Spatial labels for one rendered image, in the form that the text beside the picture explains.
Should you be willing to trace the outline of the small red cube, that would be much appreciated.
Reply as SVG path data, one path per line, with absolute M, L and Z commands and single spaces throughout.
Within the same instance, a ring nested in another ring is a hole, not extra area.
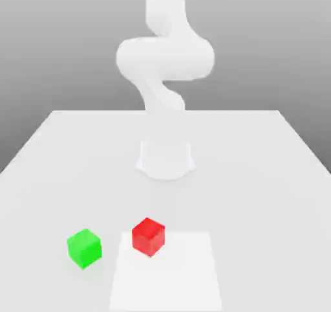
M 132 229 L 133 248 L 154 256 L 165 244 L 165 231 L 164 225 L 146 217 Z

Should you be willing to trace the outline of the small green cube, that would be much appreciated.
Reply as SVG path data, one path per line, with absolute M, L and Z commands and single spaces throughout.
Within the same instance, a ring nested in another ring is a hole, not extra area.
M 101 239 L 87 228 L 67 239 L 67 249 L 70 258 L 81 269 L 102 257 Z

